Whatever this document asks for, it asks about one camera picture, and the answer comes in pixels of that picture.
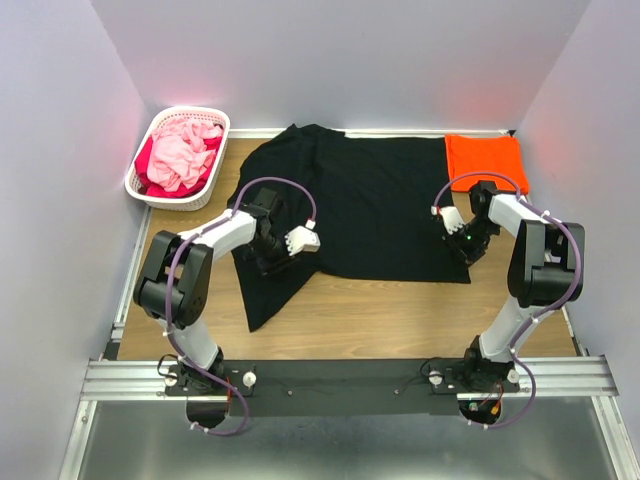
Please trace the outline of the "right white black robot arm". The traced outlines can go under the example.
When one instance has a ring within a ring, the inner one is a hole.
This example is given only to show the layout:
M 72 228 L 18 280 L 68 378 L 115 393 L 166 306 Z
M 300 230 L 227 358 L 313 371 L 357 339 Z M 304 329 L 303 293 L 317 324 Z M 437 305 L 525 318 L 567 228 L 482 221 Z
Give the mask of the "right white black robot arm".
M 501 190 L 494 180 L 469 191 L 473 217 L 464 221 L 454 206 L 433 203 L 431 213 L 442 239 L 470 267 L 487 252 L 492 237 L 505 231 L 515 240 L 507 271 L 508 296 L 493 323 L 474 338 L 459 360 L 433 361 L 434 387 L 480 392 L 515 383 L 519 350 L 535 328 L 583 288 L 585 230 L 530 204 L 518 187 Z

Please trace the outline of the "black t shirt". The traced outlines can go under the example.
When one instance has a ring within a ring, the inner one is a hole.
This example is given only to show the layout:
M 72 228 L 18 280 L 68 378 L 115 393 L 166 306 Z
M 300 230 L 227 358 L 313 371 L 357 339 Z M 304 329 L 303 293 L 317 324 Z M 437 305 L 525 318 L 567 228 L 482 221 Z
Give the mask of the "black t shirt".
M 247 324 L 260 329 L 317 272 L 362 280 L 462 283 L 467 266 L 431 215 L 449 180 L 442 138 L 348 138 L 318 125 L 292 125 L 243 162 L 235 194 L 251 202 L 263 189 L 285 207 L 285 233 L 315 218 L 320 249 L 273 275 L 260 273 L 248 248 L 233 253 Z

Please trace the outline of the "light pink t shirt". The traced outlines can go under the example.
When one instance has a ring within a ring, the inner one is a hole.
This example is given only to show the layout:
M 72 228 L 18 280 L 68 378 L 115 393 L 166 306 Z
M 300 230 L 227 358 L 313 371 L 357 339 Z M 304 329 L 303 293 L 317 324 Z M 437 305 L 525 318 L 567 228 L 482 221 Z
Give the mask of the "light pink t shirt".
M 169 119 L 151 134 L 148 180 L 165 195 L 190 195 L 208 179 L 223 133 L 222 125 L 211 120 Z

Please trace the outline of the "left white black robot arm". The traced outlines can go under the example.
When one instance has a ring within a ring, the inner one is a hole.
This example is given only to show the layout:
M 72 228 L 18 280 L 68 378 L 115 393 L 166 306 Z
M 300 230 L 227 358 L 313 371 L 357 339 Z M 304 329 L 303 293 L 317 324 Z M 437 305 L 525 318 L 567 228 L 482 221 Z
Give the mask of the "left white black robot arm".
M 263 188 L 252 202 L 228 208 L 202 226 L 153 237 L 133 301 L 158 321 L 176 348 L 177 364 L 161 375 L 169 395 L 220 395 L 224 390 L 224 355 L 203 320 L 217 260 L 246 247 L 259 272 L 273 274 L 320 247 L 312 219 L 285 233 L 276 228 L 283 209 L 281 197 Z

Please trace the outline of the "magenta t shirt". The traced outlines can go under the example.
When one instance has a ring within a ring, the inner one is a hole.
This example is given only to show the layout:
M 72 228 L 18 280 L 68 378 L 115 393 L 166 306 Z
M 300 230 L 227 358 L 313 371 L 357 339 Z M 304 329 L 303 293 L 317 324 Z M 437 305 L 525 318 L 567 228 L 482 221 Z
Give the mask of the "magenta t shirt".
M 134 160 L 144 195 L 162 199 L 187 198 L 204 189 L 221 145 L 221 138 L 196 139 L 179 135 L 148 138 Z

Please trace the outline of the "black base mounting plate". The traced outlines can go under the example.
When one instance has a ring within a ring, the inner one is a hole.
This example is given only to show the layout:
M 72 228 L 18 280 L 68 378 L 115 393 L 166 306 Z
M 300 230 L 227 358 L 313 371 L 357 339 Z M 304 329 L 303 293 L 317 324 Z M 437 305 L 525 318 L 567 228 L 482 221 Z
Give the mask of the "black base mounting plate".
M 520 389 L 511 363 L 461 358 L 227 360 L 220 382 L 166 356 L 157 364 L 169 397 L 189 413 L 234 417 L 456 415 L 487 411 Z

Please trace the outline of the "white plastic laundry basket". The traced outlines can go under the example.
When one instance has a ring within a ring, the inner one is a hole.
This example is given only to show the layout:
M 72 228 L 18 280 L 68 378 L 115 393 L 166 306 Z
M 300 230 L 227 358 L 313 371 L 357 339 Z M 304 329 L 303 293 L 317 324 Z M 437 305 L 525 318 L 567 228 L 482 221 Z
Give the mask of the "white plastic laundry basket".
M 227 146 L 230 119 L 206 107 L 177 106 L 151 121 L 124 185 L 164 210 L 194 211 L 209 201 Z

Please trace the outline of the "folded orange t shirt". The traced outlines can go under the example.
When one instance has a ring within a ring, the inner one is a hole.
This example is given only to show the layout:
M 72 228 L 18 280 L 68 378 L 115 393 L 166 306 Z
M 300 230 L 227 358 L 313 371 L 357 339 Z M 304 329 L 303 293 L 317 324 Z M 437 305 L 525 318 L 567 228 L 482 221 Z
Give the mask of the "folded orange t shirt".
M 471 138 L 446 135 L 447 168 L 451 179 L 463 174 L 488 171 L 509 177 L 522 194 L 530 190 L 523 164 L 520 142 L 511 136 Z

